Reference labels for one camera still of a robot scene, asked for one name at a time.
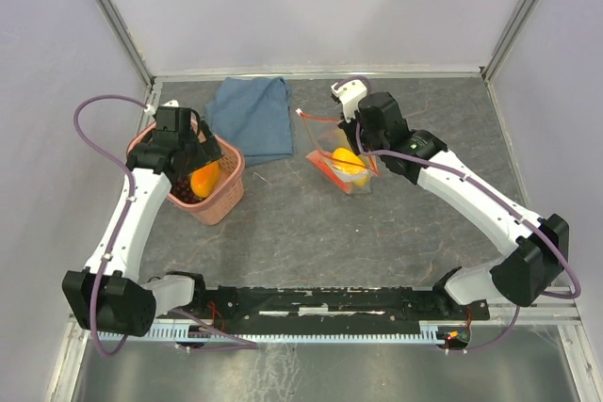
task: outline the white cable tray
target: white cable tray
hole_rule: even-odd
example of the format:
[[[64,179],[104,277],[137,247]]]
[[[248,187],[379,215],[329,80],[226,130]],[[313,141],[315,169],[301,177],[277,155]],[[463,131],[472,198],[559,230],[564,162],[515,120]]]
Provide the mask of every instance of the white cable tray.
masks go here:
[[[186,323],[155,323],[142,337],[130,336],[128,341],[151,341],[180,343],[202,343],[208,339],[218,340],[218,336],[188,337]],[[307,343],[307,344],[443,344],[444,341],[435,337],[437,327],[432,325],[420,326],[418,334],[325,334],[325,335],[296,335],[296,334],[240,334],[236,337],[256,343]],[[102,341],[119,341],[122,336],[116,333],[99,333]]]

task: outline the plastic bag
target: plastic bag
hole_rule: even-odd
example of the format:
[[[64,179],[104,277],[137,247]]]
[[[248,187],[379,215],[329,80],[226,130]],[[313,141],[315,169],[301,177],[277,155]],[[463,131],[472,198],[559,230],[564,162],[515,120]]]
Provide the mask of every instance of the plastic bag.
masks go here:
[[[374,157],[354,154],[346,134],[337,126],[339,120],[313,117],[300,109],[297,114],[314,148],[306,159],[345,193],[370,192],[370,179],[380,175]]]

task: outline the orange fruit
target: orange fruit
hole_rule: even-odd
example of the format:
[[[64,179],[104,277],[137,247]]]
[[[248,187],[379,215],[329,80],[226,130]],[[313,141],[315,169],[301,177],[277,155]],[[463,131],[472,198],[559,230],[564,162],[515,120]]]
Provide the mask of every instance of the orange fruit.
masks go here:
[[[220,167],[218,162],[212,162],[205,167],[193,171],[190,175],[190,188],[199,198],[207,198],[214,190],[218,181]]]

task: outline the gray countertop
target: gray countertop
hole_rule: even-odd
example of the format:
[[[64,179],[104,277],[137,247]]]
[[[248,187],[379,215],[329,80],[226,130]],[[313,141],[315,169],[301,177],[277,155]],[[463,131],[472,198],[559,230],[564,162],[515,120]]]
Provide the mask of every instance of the gray countertop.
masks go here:
[[[305,156],[300,107],[336,118],[329,80],[292,80],[295,155],[246,168],[245,195],[216,226],[169,202],[161,207],[142,257],[140,279],[168,270],[202,273],[208,285],[428,286],[457,265],[497,256],[486,237],[434,195],[389,173],[372,193],[339,191]],[[160,102],[201,109],[220,82],[164,84]],[[472,170],[519,199],[496,112],[479,78],[378,79],[414,129],[443,139]]]

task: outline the red wire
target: red wire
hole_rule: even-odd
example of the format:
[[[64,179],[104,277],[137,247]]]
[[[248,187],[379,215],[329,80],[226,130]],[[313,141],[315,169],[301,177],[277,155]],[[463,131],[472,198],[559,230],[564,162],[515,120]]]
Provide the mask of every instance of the red wire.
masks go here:
[[[207,308],[209,308],[211,310],[211,325],[212,327],[216,327],[216,314],[220,316],[221,319],[221,325],[220,325],[220,331],[224,331],[224,329],[226,328],[226,322],[224,322],[224,317],[222,316],[222,314],[220,313],[220,311],[218,311],[218,308],[216,308],[216,303],[214,303],[213,301],[210,301],[207,304]]]

